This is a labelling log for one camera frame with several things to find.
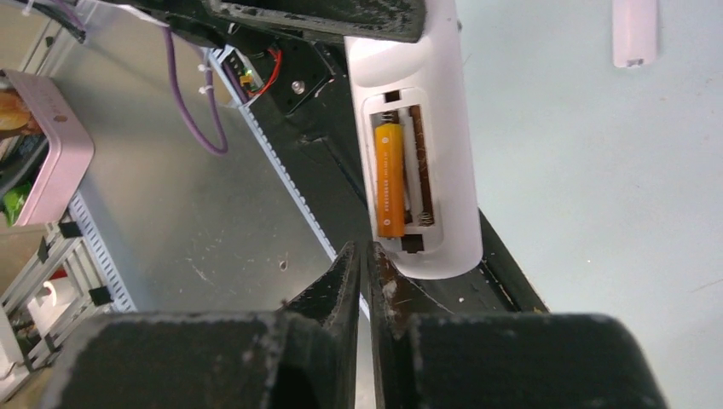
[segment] pink tin box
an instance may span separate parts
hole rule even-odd
[[[48,157],[14,226],[56,222],[93,158],[93,141],[50,78],[12,70],[2,74],[15,88],[48,139]]]

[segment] white cylindrical object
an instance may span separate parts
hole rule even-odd
[[[619,68],[657,58],[657,0],[613,0],[612,59]]]
[[[50,290],[48,302],[53,307],[68,304],[75,297],[75,290],[67,277],[45,281],[43,287]]]
[[[0,312],[0,376],[7,372],[14,362],[22,362],[22,360],[22,352],[15,340],[8,316],[4,312]]]

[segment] metal bolt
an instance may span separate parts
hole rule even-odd
[[[304,84],[304,81],[294,81],[292,83],[292,89],[294,94],[301,95],[306,90],[306,84]]]

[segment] orange battery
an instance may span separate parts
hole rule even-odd
[[[374,130],[377,152],[377,235],[404,235],[404,140],[400,124]]]

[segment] black plastic part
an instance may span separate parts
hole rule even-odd
[[[290,116],[268,95],[251,110],[338,251],[347,241],[366,242],[372,235],[366,200],[360,199],[364,185],[351,91],[343,77],[335,78]]]
[[[33,367],[32,360],[30,360],[30,357],[28,357],[27,354],[23,354],[23,366],[27,369],[28,372],[33,372],[36,370]]]
[[[40,238],[40,245],[38,246],[38,260],[40,262],[47,262],[48,261],[48,251],[50,250],[50,247],[48,246],[48,241],[45,240],[45,236]]]
[[[666,407],[633,337],[601,315],[421,315],[408,334],[416,407]]]
[[[55,352],[58,350],[58,347],[55,345],[55,341],[53,340],[53,337],[50,336],[50,334],[46,334],[45,337],[43,337],[43,342],[48,347],[48,351]]]
[[[203,47],[222,48],[229,44],[246,55],[267,49],[276,34],[263,27],[244,26],[209,14],[200,0],[161,2],[156,0],[109,0],[127,4],[163,21],[179,37]]]
[[[88,290],[88,295],[96,307],[109,304],[113,301],[113,296],[111,296],[111,292],[105,285],[103,287],[91,288]]]
[[[425,0],[203,0],[216,17],[306,38],[344,36],[413,43],[425,26]]]
[[[66,239],[83,237],[83,232],[80,231],[80,227],[76,222],[58,223],[58,228],[61,230],[62,236]]]
[[[451,314],[376,243],[363,258],[347,244],[276,312],[90,319],[65,344],[40,407],[353,407],[361,271],[379,408],[665,407],[613,319]]]
[[[402,251],[414,254],[424,250],[425,241],[421,234],[407,234],[402,237]]]
[[[385,94],[385,103],[396,102],[402,98],[399,91],[390,91]]]
[[[500,291],[500,294],[512,303],[514,310],[531,313],[548,311],[481,211],[479,221],[482,226],[484,256],[478,269],[495,284],[495,290]]]
[[[302,104],[314,98],[316,91],[326,84],[332,75],[321,58],[319,51],[310,43],[301,40],[279,39],[277,47],[282,53],[279,77],[266,92],[271,95],[278,110],[285,115],[294,113]],[[267,81],[275,67],[271,55],[252,62]],[[303,91],[294,91],[293,84],[302,84]]]

